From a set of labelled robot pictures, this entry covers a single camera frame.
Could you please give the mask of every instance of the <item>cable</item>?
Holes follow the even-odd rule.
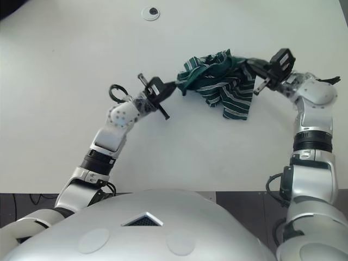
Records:
[[[268,193],[272,198],[274,198],[277,202],[279,202],[279,203],[282,205],[282,207],[287,207],[287,208],[288,208],[288,207],[290,206],[289,201],[284,200],[284,199],[282,199],[280,196],[275,195],[275,194],[274,194],[273,192],[271,192],[271,190],[270,190],[270,183],[271,183],[272,181],[274,181],[276,178],[281,177],[282,175],[283,175],[283,173],[279,173],[279,174],[270,176],[270,178],[268,179],[268,181],[267,181],[267,183],[266,183],[266,191],[267,191],[267,193]]]
[[[123,88],[122,86],[118,85],[118,84],[113,84],[110,86],[110,89],[109,89],[109,96],[110,98],[114,101],[114,102],[117,102],[117,103],[123,103],[125,102],[125,100],[121,100],[121,99],[118,99],[112,92],[112,90],[121,90],[123,91],[123,93],[125,95],[128,95],[128,92],[126,91],[125,88]]]
[[[37,206],[37,205],[39,204],[39,202],[40,202],[41,194],[39,195],[39,198],[38,198],[37,201],[35,201],[35,200],[33,199],[33,194],[29,194],[29,197],[30,197],[30,201],[32,202],[32,204],[34,204],[35,206]]]
[[[272,228],[272,237],[273,237],[274,243],[276,244],[277,247],[280,245],[279,240],[278,240],[278,237],[277,237],[278,228],[279,228],[282,224],[284,224],[286,221],[287,221],[286,218],[282,218],[282,219],[277,220],[277,221],[274,223],[274,225],[273,225],[273,228]]]
[[[113,193],[113,196],[116,196],[116,187],[115,187],[115,185],[113,183],[111,183],[111,182],[108,182],[107,186],[111,190],[111,192]]]
[[[14,193],[12,193],[12,197],[13,197],[13,203],[15,205],[15,221],[17,221],[17,199]]]
[[[36,201],[34,200],[33,194],[29,194],[29,197],[30,197],[30,201],[35,206],[37,206],[40,203],[41,198],[45,198],[47,200],[54,200],[54,199],[57,198],[57,197],[47,197],[47,196],[45,196],[44,194],[41,194],[41,193],[39,194],[39,197],[38,197],[38,199]]]
[[[54,196],[54,197],[47,197],[44,194],[41,194],[41,197],[47,199],[47,200],[55,200],[58,196]]]

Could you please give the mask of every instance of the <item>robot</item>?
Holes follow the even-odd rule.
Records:
[[[154,77],[139,79],[136,98],[118,85],[119,104],[107,112],[83,162],[53,209],[35,211],[0,230],[0,258],[15,260],[348,260],[348,221],[335,207],[337,179],[332,153],[333,84],[293,71],[295,58],[281,49],[270,62],[245,61],[264,81],[297,106],[293,153],[281,177],[279,196],[288,207],[276,257],[228,211],[195,192],[149,190],[114,197],[109,173],[140,119],[160,110],[176,88]],[[126,96],[118,99],[112,89]]]

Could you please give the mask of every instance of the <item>white table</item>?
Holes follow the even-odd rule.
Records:
[[[154,5],[160,18],[142,19]],[[137,74],[175,79],[183,63],[230,48],[269,60],[289,47],[295,69],[342,76],[334,107],[340,188],[348,188],[348,29],[338,0],[31,0],[0,24],[0,192],[59,192],[113,104]],[[226,120],[199,94],[177,90],[137,124],[112,180],[145,189],[263,190],[289,163],[296,112],[280,94],[254,97],[248,121]]]

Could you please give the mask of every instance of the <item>striped fabric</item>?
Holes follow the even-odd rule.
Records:
[[[187,90],[201,94],[210,107],[223,104],[223,116],[246,120],[252,100],[256,75],[245,58],[233,57],[230,50],[206,57],[192,57],[177,76],[183,95]]]

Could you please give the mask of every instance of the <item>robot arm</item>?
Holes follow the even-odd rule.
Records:
[[[114,85],[127,96],[123,100],[112,96],[119,105],[108,110],[105,125],[98,131],[83,162],[59,194],[55,203],[57,210],[72,214],[108,197],[101,188],[108,184],[109,173],[126,143],[127,133],[141,118],[157,109],[166,120],[169,118],[160,103],[174,92],[175,83],[164,84],[158,77],[148,83],[142,74],[138,78],[145,90],[136,98],[128,95],[123,87]]]
[[[332,105],[339,77],[321,80],[311,73],[291,72],[295,58],[280,50],[269,63],[257,59],[250,67],[297,106],[293,153],[284,167],[279,194],[290,203],[277,249],[282,261],[347,260],[348,221],[332,204],[338,193],[332,153]]]

